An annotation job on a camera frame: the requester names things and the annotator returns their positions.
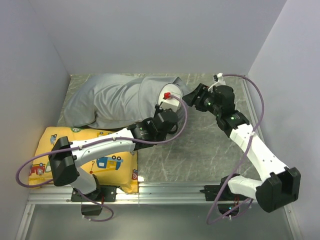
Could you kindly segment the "white pillow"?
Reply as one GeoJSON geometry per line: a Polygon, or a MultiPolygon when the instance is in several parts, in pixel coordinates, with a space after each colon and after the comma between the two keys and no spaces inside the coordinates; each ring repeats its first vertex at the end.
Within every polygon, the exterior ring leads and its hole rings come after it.
{"type": "Polygon", "coordinates": [[[179,99],[182,98],[182,91],[175,84],[166,84],[160,91],[158,96],[159,108],[161,110],[172,110],[173,112],[177,112],[181,107],[181,103],[179,99]]]}

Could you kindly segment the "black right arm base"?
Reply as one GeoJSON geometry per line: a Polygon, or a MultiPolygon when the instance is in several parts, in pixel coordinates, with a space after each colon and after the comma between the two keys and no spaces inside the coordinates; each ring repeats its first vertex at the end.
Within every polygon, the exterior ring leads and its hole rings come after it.
{"type": "Polygon", "coordinates": [[[228,176],[223,177],[219,184],[207,184],[199,192],[204,194],[207,202],[214,202],[220,190],[223,189],[215,206],[220,215],[223,216],[222,218],[229,218],[231,220],[245,212],[245,210],[241,210],[238,207],[240,203],[245,201],[245,203],[251,204],[252,201],[250,199],[247,201],[248,197],[244,195],[232,193],[228,185],[222,188],[227,178],[228,176]]]}

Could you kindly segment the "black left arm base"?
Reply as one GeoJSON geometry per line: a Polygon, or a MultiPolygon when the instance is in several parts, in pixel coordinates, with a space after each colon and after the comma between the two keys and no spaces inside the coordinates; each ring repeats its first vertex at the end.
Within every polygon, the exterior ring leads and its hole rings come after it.
{"type": "Polygon", "coordinates": [[[102,185],[99,193],[90,193],[82,196],[75,188],[72,189],[70,201],[81,203],[81,214],[85,218],[97,217],[106,207],[105,203],[113,203],[116,200],[117,187],[112,185],[102,185]]]}

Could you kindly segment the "grey pillowcase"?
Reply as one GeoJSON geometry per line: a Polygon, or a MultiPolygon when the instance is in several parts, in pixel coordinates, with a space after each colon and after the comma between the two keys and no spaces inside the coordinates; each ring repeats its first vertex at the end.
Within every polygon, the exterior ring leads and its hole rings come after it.
{"type": "Polygon", "coordinates": [[[183,95],[189,93],[177,76],[93,76],[67,102],[65,125],[113,130],[141,122],[155,115],[161,91],[169,84],[178,87],[183,95]]]}

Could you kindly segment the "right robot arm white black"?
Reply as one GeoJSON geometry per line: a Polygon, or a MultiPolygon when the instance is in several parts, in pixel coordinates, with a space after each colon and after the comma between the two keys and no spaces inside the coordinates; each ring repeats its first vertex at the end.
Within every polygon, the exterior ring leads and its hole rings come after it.
{"type": "Polygon", "coordinates": [[[259,174],[260,179],[254,180],[234,173],[220,187],[224,199],[245,196],[256,200],[267,213],[298,200],[301,173],[280,161],[255,133],[249,120],[236,110],[232,87],[219,85],[209,88],[201,83],[182,99],[200,112],[212,113],[218,127],[246,153],[259,174]]]}

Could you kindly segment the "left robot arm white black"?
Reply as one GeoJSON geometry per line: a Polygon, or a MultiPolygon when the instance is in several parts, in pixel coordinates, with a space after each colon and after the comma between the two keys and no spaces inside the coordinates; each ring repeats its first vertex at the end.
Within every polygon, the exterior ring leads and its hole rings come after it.
{"type": "Polygon", "coordinates": [[[53,184],[57,187],[71,185],[89,201],[96,201],[101,195],[99,181],[95,175],[85,172],[82,165],[108,155],[164,143],[167,135],[178,130],[178,120],[175,112],[165,109],[154,117],[105,136],[74,141],[60,137],[48,156],[53,184]]]}

